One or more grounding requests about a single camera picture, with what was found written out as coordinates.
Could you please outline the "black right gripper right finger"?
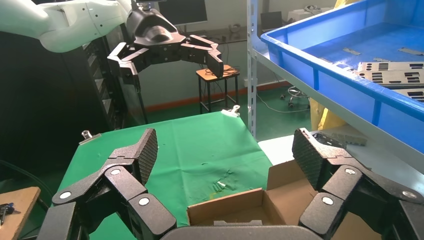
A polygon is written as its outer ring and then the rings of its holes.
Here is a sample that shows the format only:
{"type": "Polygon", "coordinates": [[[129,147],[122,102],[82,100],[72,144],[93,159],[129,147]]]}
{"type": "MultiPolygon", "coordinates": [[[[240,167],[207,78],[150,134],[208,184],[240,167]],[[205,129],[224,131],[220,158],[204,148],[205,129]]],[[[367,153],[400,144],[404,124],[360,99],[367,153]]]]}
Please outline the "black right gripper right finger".
{"type": "Polygon", "coordinates": [[[318,142],[305,128],[295,130],[292,154],[316,191],[298,224],[331,239],[348,213],[359,216],[383,240],[424,237],[424,198],[364,167],[345,149],[318,142]]]}

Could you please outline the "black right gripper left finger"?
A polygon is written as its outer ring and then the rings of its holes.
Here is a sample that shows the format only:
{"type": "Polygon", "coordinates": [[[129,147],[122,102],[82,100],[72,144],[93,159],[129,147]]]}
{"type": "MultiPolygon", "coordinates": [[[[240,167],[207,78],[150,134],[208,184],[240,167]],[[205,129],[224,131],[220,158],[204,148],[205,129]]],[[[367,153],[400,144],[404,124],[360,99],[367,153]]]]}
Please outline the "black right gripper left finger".
{"type": "Polygon", "coordinates": [[[115,149],[99,170],[53,196],[37,238],[88,240],[113,214],[138,240],[164,237],[176,228],[176,218],[146,187],[158,150],[153,128],[135,144],[115,149]]]}

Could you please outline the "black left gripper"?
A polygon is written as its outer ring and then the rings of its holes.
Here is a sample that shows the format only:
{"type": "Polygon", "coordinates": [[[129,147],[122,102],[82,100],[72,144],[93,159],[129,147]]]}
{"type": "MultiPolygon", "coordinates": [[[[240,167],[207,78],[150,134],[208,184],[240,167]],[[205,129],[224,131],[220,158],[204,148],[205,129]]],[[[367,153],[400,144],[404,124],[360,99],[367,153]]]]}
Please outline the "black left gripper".
{"type": "Polygon", "coordinates": [[[207,68],[216,76],[224,74],[218,44],[206,38],[181,35],[157,10],[132,10],[126,20],[131,45],[119,43],[107,56],[110,72],[125,85],[140,86],[139,72],[150,64],[186,61],[207,68]]]}

